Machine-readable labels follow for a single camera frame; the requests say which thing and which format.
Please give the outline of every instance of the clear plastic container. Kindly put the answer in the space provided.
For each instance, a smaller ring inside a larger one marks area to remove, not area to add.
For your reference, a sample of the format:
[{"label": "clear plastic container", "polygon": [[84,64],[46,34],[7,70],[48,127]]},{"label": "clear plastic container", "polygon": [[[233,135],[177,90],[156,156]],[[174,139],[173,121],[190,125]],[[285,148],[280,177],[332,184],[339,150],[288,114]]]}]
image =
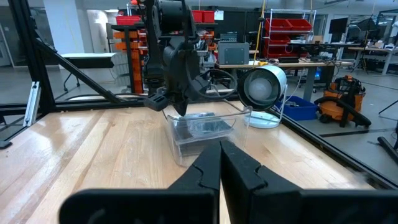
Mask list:
[{"label": "clear plastic container", "polygon": [[180,166],[190,166],[202,150],[222,140],[243,148],[251,111],[251,107],[224,100],[189,104],[187,114],[181,117],[173,106],[168,106],[163,113],[175,162]]}]

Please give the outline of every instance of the gray floor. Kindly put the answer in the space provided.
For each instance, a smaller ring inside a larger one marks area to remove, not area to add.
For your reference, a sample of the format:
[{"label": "gray floor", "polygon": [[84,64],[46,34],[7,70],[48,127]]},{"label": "gray floor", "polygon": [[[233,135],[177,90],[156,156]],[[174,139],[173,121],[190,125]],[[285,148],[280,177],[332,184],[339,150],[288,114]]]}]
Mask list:
[{"label": "gray floor", "polygon": [[[99,83],[102,87],[110,90],[113,93],[121,93],[124,86],[117,86],[114,82],[111,72],[108,69],[86,69],[84,72],[94,81]],[[341,69],[340,75],[349,74],[349,70]],[[67,100],[73,96],[96,94],[91,88],[81,83],[80,87],[76,87],[76,79],[71,77],[67,82],[69,92],[64,92],[63,81],[68,76],[66,70],[59,70],[59,68],[48,68],[50,82],[54,97],[57,101]],[[395,143],[396,136],[392,136],[392,130],[396,126],[396,121],[386,118],[380,118],[378,112],[398,100],[398,76],[386,75],[380,76],[377,73],[370,73],[369,75],[360,71],[352,74],[355,78],[362,81],[366,88],[366,96],[363,101],[362,114],[372,121],[369,129],[362,126],[355,127],[354,123],[350,122],[345,128],[339,127],[337,122],[323,124],[317,119],[311,121],[300,121],[302,125],[317,133],[319,135],[326,135],[325,139],[332,145],[339,149],[357,157],[359,160],[378,170],[386,177],[396,181],[398,184],[398,166],[394,161],[383,151],[381,146],[375,145],[377,137],[384,136],[392,144]],[[29,88],[31,79],[26,68],[0,68],[0,104],[3,103],[25,103],[29,95]],[[296,88],[294,80],[289,81],[288,95],[292,94]],[[303,97],[304,86],[298,88],[294,95]],[[312,95],[311,101],[323,96],[322,91],[318,91]],[[383,116],[392,119],[398,119],[398,104],[388,109]],[[22,116],[7,116],[8,123],[12,123],[11,128],[0,132],[0,139],[5,138],[15,132],[21,127]],[[4,129],[4,125],[0,125],[0,130]],[[368,133],[354,134],[355,131],[369,130]]]}]

